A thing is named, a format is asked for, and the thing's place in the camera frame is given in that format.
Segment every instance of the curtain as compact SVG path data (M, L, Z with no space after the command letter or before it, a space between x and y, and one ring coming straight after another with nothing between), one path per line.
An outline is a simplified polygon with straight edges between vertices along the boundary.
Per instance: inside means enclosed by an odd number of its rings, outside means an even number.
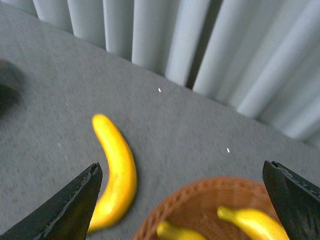
M319 0L1 0L320 146Z

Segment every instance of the dark object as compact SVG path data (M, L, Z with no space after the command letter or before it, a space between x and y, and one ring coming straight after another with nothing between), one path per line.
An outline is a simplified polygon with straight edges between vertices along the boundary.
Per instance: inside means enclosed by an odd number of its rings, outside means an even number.
M275 161L264 163L263 181L290 240L320 239L320 188Z
M14 64L0 59L0 117L22 101L26 76Z
M4 114L12 105L18 104L19 98L18 91L0 83L0 115Z
M86 239L101 182L101 167L94 163L1 235L0 240Z

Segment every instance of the yellow banana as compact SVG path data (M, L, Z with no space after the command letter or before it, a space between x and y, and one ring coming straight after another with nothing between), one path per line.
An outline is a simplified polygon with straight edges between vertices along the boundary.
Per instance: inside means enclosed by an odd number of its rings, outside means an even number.
M108 161L109 180L95 206L88 233L111 227L121 220L137 190L134 158L120 131L103 114L93 116L92 126Z
M207 240L200 233L178 227L168 221L162 221L156 227L156 233L162 240Z
M289 240L285 229L264 212L252 208L217 209L220 219L231 222L252 240Z

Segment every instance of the toy banana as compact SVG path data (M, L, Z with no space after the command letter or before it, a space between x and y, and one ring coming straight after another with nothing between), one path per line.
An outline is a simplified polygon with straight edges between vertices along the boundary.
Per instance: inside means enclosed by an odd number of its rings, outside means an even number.
M252 240L289 240L285 229L264 212L252 208L217 209L220 219L231 222Z
M178 227L168 221L162 221L156 227L156 233L162 240L207 240L200 233Z
M120 131L103 114L93 116L92 126L107 158L109 180L95 206L88 233L111 227L120 221L137 190L134 158Z

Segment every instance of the woven basket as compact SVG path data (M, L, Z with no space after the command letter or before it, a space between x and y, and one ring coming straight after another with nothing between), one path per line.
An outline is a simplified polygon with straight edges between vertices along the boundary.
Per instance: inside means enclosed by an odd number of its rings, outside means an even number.
M168 220L195 230L208 240L250 240L239 228L218 218L219 206L259 209L280 223L263 184L221 176L186 185L167 197L149 214L132 239L159 240L157 225Z

